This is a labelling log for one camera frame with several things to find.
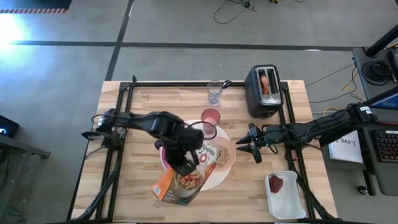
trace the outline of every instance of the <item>black toaster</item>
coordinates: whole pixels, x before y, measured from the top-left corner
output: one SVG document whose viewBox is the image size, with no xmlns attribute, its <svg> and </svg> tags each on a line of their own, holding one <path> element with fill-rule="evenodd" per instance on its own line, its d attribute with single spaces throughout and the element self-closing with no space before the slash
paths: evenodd
<svg viewBox="0 0 398 224">
<path fill-rule="evenodd" d="M 267 83 L 261 82 L 265 77 Z M 256 65 L 250 69 L 244 81 L 246 101 L 253 118 L 268 118 L 284 104 L 278 70 L 274 65 Z"/>
</svg>

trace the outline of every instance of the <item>plastic cup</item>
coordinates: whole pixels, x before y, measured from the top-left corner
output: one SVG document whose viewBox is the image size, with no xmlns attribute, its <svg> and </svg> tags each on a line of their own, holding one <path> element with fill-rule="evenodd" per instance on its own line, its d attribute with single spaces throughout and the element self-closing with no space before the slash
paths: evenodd
<svg viewBox="0 0 398 224">
<path fill-rule="evenodd" d="M 221 94 L 223 92 L 223 83 L 213 80 L 207 83 L 207 92 L 209 104 L 216 106 L 220 102 Z"/>
<path fill-rule="evenodd" d="M 216 131 L 216 125 L 220 122 L 220 113 L 214 109 L 207 109 L 201 114 L 201 120 L 206 122 L 203 123 L 203 132 L 205 138 L 212 137 Z"/>
</svg>

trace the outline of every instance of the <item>white tray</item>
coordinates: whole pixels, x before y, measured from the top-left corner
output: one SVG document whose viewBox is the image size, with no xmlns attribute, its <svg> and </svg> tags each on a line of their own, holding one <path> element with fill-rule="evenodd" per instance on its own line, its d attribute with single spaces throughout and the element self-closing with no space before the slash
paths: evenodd
<svg viewBox="0 0 398 224">
<path fill-rule="evenodd" d="M 273 175 L 284 180 L 282 188 L 276 194 L 269 187 L 269 178 Z M 270 172 L 265 179 L 269 213 L 279 220 L 305 217 L 296 180 L 297 174 L 293 171 Z"/>
</svg>

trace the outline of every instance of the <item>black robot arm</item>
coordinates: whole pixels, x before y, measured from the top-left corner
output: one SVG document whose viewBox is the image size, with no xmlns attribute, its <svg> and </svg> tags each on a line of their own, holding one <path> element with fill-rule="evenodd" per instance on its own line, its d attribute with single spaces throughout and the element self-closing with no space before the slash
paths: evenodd
<svg viewBox="0 0 398 224">
<path fill-rule="evenodd" d="M 367 106 L 350 104 L 332 115 L 303 124 L 269 125 L 265 131 L 249 124 L 249 132 L 236 144 L 247 144 L 237 149 L 253 153 L 255 161 L 259 163 L 262 161 L 259 153 L 261 147 L 284 142 L 293 149 L 301 149 L 315 137 L 321 137 L 323 142 L 330 143 L 376 121 L 377 116 Z"/>
<path fill-rule="evenodd" d="M 199 164 L 195 150 L 203 144 L 203 132 L 186 126 L 174 114 L 163 111 L 141 115 L 110 109 L 101 116 L 96 132 L 105 139 L 112 138 L 116 127 L 143 130 L 162 140 L 167 163 L 181 175 L 193 172 Z M 185 157 L 187 152 L 191 152 L 192 161 Z"/>
</svg>

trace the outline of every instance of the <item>pink cup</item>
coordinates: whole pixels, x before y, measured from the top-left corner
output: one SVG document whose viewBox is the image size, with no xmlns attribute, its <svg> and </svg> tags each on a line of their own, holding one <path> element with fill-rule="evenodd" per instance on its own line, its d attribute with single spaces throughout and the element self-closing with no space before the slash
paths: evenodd
<svg viewBox="0 0 398 224">
<path fill-rule="evenodd" d="M 203 131 L 206 135 L 215 133 L 216 125 L 220 122 L 220 113 L 215 109 L 207 109 L 201 114 L 201 120 L 206 122 L 203 124 Z"/>
</svg>

